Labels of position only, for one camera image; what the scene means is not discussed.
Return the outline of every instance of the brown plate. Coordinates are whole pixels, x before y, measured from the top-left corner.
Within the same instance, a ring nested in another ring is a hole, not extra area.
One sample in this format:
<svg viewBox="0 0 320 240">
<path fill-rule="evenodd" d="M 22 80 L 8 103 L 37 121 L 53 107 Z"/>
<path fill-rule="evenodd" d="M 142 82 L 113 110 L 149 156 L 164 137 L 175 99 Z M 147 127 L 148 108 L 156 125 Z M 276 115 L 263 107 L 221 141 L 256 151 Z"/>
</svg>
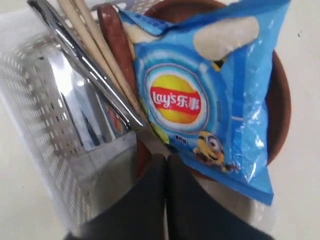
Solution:
<svg viewBox="0 0 320 240">
<path fill-rule="evenodd" d="M 152 6 L 145 14 L 157 19 L 177 23 L 199 13 L 223 8 L 215 0 L 165 0 Z M 268 164 L 280 152 L 288 135 L 291 120 L 291 98 L 286 73 L 276 52 L 273 52 L 272 73 L 266 96 L 269 125 L 267 130 Z M 203 176 L 194 170 L 193 174 Z"/>
</svg>

